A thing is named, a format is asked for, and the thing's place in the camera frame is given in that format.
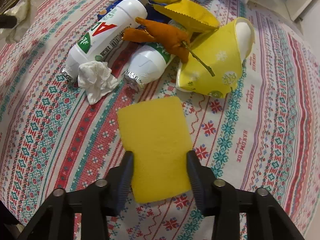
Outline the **small white yogurt bottle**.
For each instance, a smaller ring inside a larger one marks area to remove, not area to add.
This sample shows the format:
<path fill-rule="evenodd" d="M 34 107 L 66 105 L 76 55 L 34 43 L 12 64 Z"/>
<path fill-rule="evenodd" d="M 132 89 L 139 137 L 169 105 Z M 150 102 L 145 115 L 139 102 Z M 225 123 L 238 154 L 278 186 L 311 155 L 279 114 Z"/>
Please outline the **small white yogurt bottle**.
<path fill-rule="evenodd" d="M 132 89 L 140 91 L 159 79 L 174 57 L 160 43 L 146 43 L 131 56 L 124 80 Z"/>

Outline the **patterned bed sheet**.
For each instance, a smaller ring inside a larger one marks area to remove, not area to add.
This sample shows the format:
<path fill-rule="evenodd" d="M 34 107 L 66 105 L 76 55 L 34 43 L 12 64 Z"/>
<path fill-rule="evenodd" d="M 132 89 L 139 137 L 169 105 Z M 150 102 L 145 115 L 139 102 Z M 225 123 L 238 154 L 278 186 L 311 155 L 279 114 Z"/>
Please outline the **patterned bed sheet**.
<path fill-rule="evenodd" d="M 117 112 L 178 96 L 193 149 L 234 187 L 265 187 L 301 233 L 319 204 L 319 62 L 283 20 L 256 4 L 209 0 L 221 24 L 237 17 L 255 42 L 223 99 L 175 87 L 177 63 L 137 93 L 124 83 L 94 106 L 61 73 L 68 51 L 113 0 L 46 0 L 16 44 L 1 48 L 1 202 L 27 224 L 57 187 L 81 190 L 124 154 Z"/>

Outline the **orange peel with stem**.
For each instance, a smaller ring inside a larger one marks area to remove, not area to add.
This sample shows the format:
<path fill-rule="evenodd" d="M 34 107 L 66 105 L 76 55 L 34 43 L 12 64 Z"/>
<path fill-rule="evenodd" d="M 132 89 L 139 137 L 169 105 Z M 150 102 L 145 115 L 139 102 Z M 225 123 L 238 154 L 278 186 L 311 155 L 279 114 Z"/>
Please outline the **orange peel with stem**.
<path fill-rule="evenodd" d="M 179 57 L 182 63 L 187 63 L 189 54 L 191 54 L 193 58 L 206 68 L 211 76 L 215 76 L 212 68 L 206 65 L 191 50 L 190 38 L 185 31 L 172 25 L 146 20 L 140 17 L 137 17 L 135 22 L 142 25 L 144 29 L 126 28 L 122 37 L 124 41 L 160 43 L 168 53 Z"/>

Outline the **yellow sponge pad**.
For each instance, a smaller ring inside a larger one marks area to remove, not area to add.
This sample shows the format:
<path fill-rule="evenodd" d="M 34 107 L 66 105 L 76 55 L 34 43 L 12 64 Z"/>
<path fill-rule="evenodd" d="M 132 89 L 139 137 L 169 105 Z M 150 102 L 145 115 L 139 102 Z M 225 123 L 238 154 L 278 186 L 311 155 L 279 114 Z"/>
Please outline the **yellow sponge pad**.
<path fill-rule="evenodd" d="M 157 202 L 191 189 L 187 152 L 193 143 L 176 96 L 143 101 L 117 112 L 121 142 L 133 153 L 136 202 Z"/>

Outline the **yellow paper cup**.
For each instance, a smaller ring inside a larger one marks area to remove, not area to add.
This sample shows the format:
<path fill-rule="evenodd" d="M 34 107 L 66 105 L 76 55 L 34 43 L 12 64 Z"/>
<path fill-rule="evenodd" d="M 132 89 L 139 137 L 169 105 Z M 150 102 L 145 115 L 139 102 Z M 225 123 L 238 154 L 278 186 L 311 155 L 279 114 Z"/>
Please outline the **yellow paper cup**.
<path fill-rule="evenodd" d="M 214 73 L 214 76 L 189 55 L 186 64 L 179 64 L 176 88 L 214 98 L 224 98 L 237 88 L 242 77 L 244 60 L 250 55 L 254 28 L 248 19 L 239 17 L 215 31 L 198 35 L 191 50 Z"/>

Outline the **large white yogurt bottle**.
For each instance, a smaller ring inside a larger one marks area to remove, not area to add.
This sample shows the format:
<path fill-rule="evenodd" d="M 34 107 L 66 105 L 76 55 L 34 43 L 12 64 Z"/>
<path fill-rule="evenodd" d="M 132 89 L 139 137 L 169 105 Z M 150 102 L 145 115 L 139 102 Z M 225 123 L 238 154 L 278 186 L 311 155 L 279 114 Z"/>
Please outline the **large white yogurt bottle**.
<path fill-rule="evenodd" d="M 115 48 L 127 28 L 137 28 L 136 18 L 146 19 L 148 13 L 139 0 L 122 0 L 101 18 L 68 52 L 63 76 L 75 82 L 79 66 L 91 61 L 103 61 Z"/>

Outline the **white tissue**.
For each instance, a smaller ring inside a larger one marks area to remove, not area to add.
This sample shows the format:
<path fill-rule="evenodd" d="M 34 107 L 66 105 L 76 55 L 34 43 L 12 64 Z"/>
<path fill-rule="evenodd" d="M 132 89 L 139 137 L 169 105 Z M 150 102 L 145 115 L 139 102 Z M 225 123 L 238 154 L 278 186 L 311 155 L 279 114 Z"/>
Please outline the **white tissue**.
<path fill-rule="evenodd" d="M 78 86 L 85 90 L 90 105 L 96 104 L 118 84 L 107 62 L 91 61 L 79 66 Z"/>

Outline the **yellow snack wrapper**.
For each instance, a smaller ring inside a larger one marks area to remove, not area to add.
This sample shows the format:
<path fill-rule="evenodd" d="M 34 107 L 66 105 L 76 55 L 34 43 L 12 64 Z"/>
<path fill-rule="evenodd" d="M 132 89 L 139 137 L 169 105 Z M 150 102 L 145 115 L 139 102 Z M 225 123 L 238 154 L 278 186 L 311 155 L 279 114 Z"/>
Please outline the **yellow snack wrapper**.
<path fill-rule="evenodd" d="M 191 0 L 151 0 L 154 9 L 168 16 L 189 31 L 204 33 L 218 29 L 220 24 L 216 17 L 203 6 Z"/>

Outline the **white plastic bag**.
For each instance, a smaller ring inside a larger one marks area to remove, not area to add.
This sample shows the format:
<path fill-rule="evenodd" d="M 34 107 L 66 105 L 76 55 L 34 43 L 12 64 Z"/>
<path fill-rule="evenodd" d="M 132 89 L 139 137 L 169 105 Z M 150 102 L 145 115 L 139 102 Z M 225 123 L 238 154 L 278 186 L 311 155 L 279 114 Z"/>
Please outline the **white plastic bag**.
<path fill-rule="evenodd" d="M 1 40 L 7 44 L 19 42 L 33 24 L 37 15 L 35 0 L 19 0 L 18 3 L 8 9 L 5 16 L 14 16 L 17 23 L 12 28 L 1 28 Z"/>

